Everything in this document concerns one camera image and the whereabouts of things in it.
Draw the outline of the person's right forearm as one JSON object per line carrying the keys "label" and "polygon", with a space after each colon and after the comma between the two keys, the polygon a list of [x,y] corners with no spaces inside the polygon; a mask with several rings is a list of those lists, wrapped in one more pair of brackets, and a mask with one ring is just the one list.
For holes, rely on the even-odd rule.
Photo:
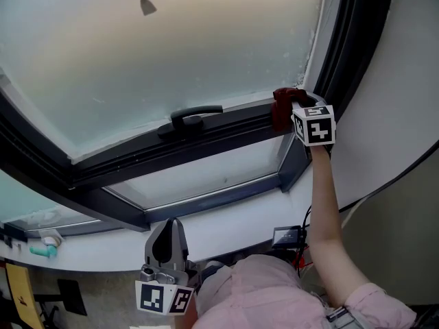
{"label": "person's right forearm", "polygon": [[345,304],[348,297],[368,279],[349,257],[342,242],[342,224],[331,160],[323,146],[311,148],[313,186],[309,249],[311,259],[334,307]]}

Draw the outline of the small black display device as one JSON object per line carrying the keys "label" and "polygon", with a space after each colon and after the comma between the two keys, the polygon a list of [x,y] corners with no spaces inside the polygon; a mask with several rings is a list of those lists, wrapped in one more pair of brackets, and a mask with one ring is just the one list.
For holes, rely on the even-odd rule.
{"label": "small black display device", "polygon": [[302,227],[277,227],[273,231],[272,249],[294,249],[302,243]]}

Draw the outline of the red wiping cloth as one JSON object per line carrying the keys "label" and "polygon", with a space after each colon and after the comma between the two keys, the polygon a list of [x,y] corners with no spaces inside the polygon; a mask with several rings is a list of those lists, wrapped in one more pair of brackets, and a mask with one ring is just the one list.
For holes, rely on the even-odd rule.
{"label": "red wiping cloth", "polygon": [[273,92],[274,102],[271,105],[272,127],[275,132],[290,130],[293,125],[292,103],[309,105],[311,100],[307,92],[298,88],[278,88]]}

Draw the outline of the person's pink shirt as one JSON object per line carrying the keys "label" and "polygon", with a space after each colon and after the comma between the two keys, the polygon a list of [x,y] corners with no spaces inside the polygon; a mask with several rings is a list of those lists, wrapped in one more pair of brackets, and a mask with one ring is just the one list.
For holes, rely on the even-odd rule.
{"label": "person's pink shirt", "polygon": [[251,255],[202,284],[192,329],[410,329],[416,313],[373,283],[354,290],[339,315],[302,289],[284,260]]}

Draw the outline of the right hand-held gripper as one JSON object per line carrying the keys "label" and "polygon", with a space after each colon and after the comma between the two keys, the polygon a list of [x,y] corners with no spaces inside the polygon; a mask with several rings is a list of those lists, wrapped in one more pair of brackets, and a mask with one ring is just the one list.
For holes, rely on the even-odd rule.
{"label": "right hand-held gripper", "polygon": [[305,147],[333,145],[336,122],[333,106],[313,93],[292,95],[292,121],[296,137]]}

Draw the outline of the teal plastic tool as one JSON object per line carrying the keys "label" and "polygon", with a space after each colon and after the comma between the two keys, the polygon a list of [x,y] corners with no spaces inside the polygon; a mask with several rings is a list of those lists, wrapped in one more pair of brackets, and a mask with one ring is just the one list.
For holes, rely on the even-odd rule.
{"label": "teal plastic tool", "polygon": [[57,247],[54,245],[47,245],[45,248],[29,247],[29,251],[37,256],[43,256],[46,258],[55,257],[58,254]]}

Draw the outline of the white partition panel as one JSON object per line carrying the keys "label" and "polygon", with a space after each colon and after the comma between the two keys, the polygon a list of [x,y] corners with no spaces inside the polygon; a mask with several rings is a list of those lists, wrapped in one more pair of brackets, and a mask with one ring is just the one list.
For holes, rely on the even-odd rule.
{"label": "white partition panel", "polygon": [[348,254],[369,280],[406,304],[439,304],[439,149],[341,216]]}

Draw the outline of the person's left forearm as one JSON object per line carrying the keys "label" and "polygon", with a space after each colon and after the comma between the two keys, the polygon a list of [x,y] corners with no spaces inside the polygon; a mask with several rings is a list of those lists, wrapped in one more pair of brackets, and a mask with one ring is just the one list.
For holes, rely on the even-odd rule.
{"label": "person's left forearm", "polygon": [[188,304],[187,311],[184,316],[184,329],[192,329],[198,320],[198,311],[196,307],[196,296],[192,296],[190,303]]}

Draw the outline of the person's dark trousers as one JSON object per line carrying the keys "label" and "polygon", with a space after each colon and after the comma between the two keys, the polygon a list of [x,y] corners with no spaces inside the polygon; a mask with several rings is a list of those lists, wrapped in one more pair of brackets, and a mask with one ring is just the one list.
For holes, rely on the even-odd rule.
{"label": "person's dark trousers", "polygon": [[231,277],[232,269],[235,263],[223,263],[218,260],[210,260],[205,264],[201,271],[202,282],[206,281],[210,277],[214,277],[216,280],[225,282]]}

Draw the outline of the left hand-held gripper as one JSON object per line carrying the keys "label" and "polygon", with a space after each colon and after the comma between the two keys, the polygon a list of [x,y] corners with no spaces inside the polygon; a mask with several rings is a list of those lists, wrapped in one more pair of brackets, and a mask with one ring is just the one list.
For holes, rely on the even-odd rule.
{"label": "left hand-held gripper", "polygon": [[163,316],[184,315],[201,285],[200,266],[187,261],[185,230],[177,218],[160,222],[145,244],[145,264],[135,282],[137,309]]}

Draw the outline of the dark grey window frame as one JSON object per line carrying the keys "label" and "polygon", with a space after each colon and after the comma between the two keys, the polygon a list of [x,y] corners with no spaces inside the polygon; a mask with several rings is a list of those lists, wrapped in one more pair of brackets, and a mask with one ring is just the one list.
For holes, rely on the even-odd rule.
{"label": "dark grey window frame", "polygon": [[88,221],[152,223],[286,191],[292,97],[341,117],[391,0],[0,0],[0,170]]}

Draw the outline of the large fixed frosted window pane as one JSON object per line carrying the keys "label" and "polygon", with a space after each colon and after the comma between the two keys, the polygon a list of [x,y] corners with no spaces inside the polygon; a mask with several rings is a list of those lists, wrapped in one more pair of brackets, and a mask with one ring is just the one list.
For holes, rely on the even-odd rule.
{"label": "large fixed frosted window pane", "polygon": [[37,230],[92,221],[66,206],[27,188],[0,170],[0,222]]}

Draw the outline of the openable frosted window sash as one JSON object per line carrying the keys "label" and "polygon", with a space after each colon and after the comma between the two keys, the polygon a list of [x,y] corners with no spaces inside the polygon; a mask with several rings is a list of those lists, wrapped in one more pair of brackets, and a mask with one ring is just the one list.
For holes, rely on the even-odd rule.
{"label": "openable frosted window sash", "polygon": [[[116,184],[273,137],[276,88],[336,101],[369,15],[367,0],[0,0],[3,107],[36,168]],[[158,137],[198,106],[223,113]]]}

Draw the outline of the yellow chair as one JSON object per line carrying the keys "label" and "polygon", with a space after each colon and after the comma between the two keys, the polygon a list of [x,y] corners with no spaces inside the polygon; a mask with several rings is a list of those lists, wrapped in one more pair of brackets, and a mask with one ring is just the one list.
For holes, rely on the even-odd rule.
{"label": "yellow chair", "polygon": [[26,267],[6,263],[5,272],[19,319],[30,328],[59,329],[54,322],[54,316],[59,308],[54,306],[50,312],[47,312],[45,304],[49,302],[61,302],[66,311],[87,316],[77,281],[58,279],[58,294],[35,294]]}

